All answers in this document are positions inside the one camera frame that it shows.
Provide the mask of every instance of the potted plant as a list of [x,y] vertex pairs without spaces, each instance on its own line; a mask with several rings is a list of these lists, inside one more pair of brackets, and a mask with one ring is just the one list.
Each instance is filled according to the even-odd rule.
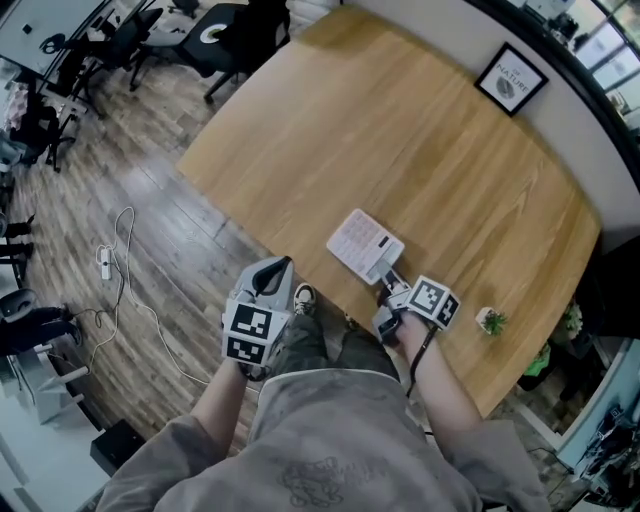
[[493,308],[482,308],[476,316],[476,322],[490,336],[500,336],[507,320],[507,315]]

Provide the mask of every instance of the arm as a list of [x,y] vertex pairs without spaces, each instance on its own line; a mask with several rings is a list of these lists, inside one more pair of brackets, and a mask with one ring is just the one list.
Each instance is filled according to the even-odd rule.
[[191,414],[169,422],[114,475],[98,512],[151,512],[171,488],[224,460],[246,383],[225,360]]
[[[409,364],[427,336],[420,318],[403,313],[397,337]],[[482,423],[482,416],[444,358],[438,340],[433,339],[416,369],[416,386],[424,401],[433,436],[445,455],[456,443],[457,434]]]
[[238,364],[225,359],[191,411],[225,456],[233,441],[246,387],[247,378],[240,373]]
[[[404,313],[397,337],[409,364],[427,336],[419,317]],[[507,421],[483,421],[447,363],[436,339],[416,369],[433,435],[447,461],[473,484],[486,504],[523,512],[548,511],[538,473]]]

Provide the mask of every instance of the white keypad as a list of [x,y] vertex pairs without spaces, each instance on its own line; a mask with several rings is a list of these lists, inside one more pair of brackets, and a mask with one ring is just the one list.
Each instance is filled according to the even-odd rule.
[[404,244],[360,209],[353,211],[327,242],[327,249],[367,284],[380,275],[375,265],[384,258],[393,265]]

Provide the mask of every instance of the black cable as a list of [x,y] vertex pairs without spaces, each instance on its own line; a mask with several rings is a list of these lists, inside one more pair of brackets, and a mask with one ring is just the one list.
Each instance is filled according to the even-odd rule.
[[122,272],[120,272],[120,269],[115,263],[110,263],[110,265],[118,271],[118,274],[120,274],[120,284],[118,285],[118,297],[116,298],[115,305],[109,309],[100,309],[100,310],[95,310],[93,308],[83,309],[78,313],[73,313],[71,315],[72,319],[80,315],[84,315],[86,313],[93,313],[95,315],[94,322],[96,323],[96,327],[98,329],[102,329],[102,318],[101,318],[102,315],[112,315],[113,313],[115,313],[116,309],[118,309],[118,307],[120,306],[120,301],[122,300],[122,296],[124,295],[124,275],[122,275]]
[[553,453],[551,450],[547,450],[546,448],[542,448],[542,447],[540,447],[540,448],[534,448],[533,450],[527,450],[527,453],[533,453],[533,452],[537,452],[537,451],[543,451],[543,452],[546,452],[546,453],[548,453],[549,455],[553,456],[553,458],[554,458],[554,459],[556,459],[556,462],[557,462],[558,464],[560,464],[560,465],[561,465],[561,466],[562,466],[562,467],[563,467],[567,472],[569,472],[569,473],[573,473],[573,469],[571,469],[571,468],[570,468],[569,466],[567,466],[564,462],[562,462],[562,461],[558,458],[558,456],[557,456],[555,453]]
[[562,477],[562,480],[560,480],[560,482],[558,482],[558,485],[556,485],[553,488],[553,491],[551,491],[549,494],[547,494],[547,501],[549,500],[549,498],[551,497],[551,495],[556,492],[558,489],[560,489],[560,486],[565,482],[565,480],[567,479],[567,477],[570,475],[570,472],[565,473],[565,475]]
[[427,333],[424,341],[422,342],[422,346],[418,350],[416,357],[413,358],[413,362],[411,363],[411,370],[410,370],[411,385],[409,386],[409,391],[407,391],[407,398],[411,396],[411,392],[413,391],[413,386],[415,386],[416,384],[416,371],[418,369],[418,365],[420,364],[420,361],[422,361],[422,356],[427,351],[427,348],[429,348],[429,345],[431,344],[433,337],[436,335],[436,332],[438,332],[438,327],[434,325],[429,329],[429,332]]

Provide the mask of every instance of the framed picture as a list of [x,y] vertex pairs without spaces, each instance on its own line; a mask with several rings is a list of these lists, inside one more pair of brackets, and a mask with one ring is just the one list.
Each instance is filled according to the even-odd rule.
[[475,86],[511,117],[548,81],[538,68],[505,43]]

